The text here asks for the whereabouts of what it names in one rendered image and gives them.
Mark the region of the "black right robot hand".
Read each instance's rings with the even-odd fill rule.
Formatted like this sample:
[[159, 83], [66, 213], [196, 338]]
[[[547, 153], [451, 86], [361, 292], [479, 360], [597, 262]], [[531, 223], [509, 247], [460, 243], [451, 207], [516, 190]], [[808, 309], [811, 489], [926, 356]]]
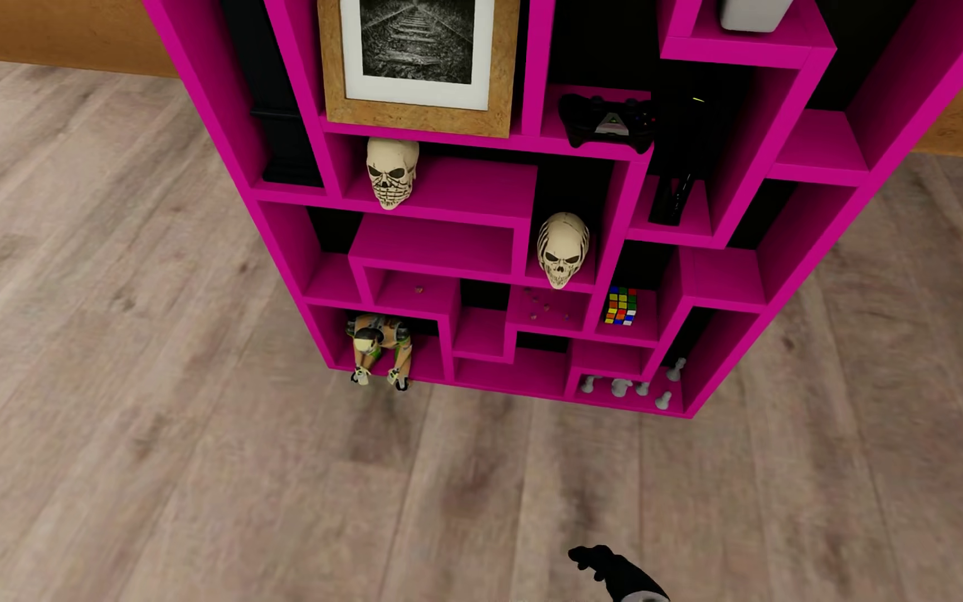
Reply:
[[612, 602], [671, 602], [657, 581], [607, 545], [580, 545], [567, 554], [579, 570], [594, 571], [594, 580], [605, 584]]

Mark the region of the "colourful puzzle cube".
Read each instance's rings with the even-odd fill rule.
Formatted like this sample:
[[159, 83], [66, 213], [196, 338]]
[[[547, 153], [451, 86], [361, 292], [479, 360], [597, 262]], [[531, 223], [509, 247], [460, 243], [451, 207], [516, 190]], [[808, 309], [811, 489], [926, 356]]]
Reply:
[[604, 322], [617, 326], [631, 326], [638, 311], [638, 290], [622, 286], [608, 289]]

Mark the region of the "seated toy figure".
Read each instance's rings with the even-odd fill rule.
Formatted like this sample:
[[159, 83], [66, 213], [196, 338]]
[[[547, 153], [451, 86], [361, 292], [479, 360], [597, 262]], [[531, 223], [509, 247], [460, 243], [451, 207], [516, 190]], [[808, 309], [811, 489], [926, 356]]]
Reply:
[[407, 322], [387, 314], [363, 313], [350, 317], [346, 334], [352, 339], [354, 370], [351, 381], [366, 386], [371, 370], [385, 351], [394, 358], [387, 373], [388, 382], [397, 391], [411, 387], [412, 338]]

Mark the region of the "beige skull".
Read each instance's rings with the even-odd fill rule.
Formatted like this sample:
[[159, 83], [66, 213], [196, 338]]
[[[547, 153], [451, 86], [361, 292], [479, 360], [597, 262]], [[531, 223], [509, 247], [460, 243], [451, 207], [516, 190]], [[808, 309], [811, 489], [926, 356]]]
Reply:
[[392, 211], [411, 196], [419, 157], [420, 143], [413, 140], [368, 139], [367, 172], [382, 209]]
[[552, 214], [539, 227], [536, 255], [551, 288], [563, 289], [581, 269], [590, 249], [591, 232], [576, 214]]

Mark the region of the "pink shelving unit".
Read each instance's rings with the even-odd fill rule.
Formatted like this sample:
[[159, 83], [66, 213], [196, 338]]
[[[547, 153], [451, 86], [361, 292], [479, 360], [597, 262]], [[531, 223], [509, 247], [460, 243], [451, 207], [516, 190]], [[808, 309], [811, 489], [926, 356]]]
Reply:
[[[317, 0], [264, 0], [324, 186], [286, 185], [262, 177], [218, 0], [142, 3], [330, 368], [354, 370], [350, 317], [387, 314], [411, 385], [667, 416], [697, 413], [963, 86], [963, 0], [794, 0], [770, 33], [724, 30], [717, 0], [520, 0], [507, 138], [364, 127], [328, 121]], [[651, 224], [665, 98], [698, 74], [719, 101], [706, 169], [680, 224]], [[573, 148], [566, 93], [653, 100], [655, 141]], [[420, 143], [392, 211], [372, 136]], [[558, 212], [591, 232], [561, 290], [536, 255]], [[604, 322], [611, 286], [638, 290], [629, 327]]]

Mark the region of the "black game console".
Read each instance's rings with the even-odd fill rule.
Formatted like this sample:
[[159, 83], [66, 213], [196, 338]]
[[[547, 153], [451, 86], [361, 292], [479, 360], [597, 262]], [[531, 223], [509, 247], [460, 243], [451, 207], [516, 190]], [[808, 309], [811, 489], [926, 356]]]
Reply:
[[719, 101], [709, 78], [700, 74], [687, 77], [665, 101], [654, 152], [662, 159], [662, 170], [649, 223], [678, 226], [692, 187], [706, 169]]

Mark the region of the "black game controller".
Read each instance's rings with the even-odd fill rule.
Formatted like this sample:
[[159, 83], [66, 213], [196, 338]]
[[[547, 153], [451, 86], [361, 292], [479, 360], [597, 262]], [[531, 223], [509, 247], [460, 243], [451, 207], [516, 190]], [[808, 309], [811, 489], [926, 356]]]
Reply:
[[558, 100], [557, 111], [573, 148], [588, 142], [621, 143], [644, 154], [656, 138], [658, 110], [653, 100], [612, 102], [599, 95], [566, 93]]

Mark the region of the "wood framed black-white picture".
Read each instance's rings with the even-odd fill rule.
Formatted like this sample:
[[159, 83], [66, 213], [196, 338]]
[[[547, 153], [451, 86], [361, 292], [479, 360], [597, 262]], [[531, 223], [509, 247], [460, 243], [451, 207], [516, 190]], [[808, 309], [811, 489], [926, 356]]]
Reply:
[[328, 121], [507, 138], [520, 0], [317, 0]]

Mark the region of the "white container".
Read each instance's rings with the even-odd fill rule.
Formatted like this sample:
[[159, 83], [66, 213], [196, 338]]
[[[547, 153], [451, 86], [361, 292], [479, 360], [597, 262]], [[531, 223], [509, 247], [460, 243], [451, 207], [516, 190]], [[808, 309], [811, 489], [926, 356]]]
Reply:
[[727, 31], [774, 32], [794, 0], [717, 0], [720, 26]]

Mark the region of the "black book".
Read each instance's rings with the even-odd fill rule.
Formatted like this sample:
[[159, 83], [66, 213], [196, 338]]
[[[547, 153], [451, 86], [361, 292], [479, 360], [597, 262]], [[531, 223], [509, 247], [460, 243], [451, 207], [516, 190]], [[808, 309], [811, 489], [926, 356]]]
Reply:
[[264, 0], [218, 0], [272, 157], [265, 181], [323, 187]]

